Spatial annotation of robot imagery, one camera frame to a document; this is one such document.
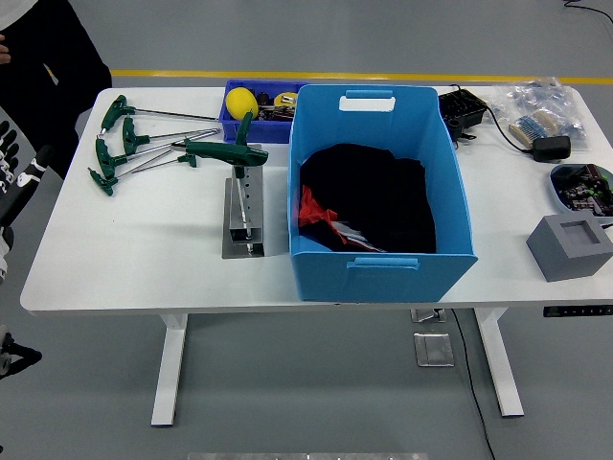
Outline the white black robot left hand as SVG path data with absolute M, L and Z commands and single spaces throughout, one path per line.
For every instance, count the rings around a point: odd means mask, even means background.
M 30 201 L 55 153 L 51 146 L 41 148 L 25 170 L 16 173 L 17 132 L 8 121 L 1 122 L 1 282 L 8 271 L 6 255 L 14 242 L 12 223 Z

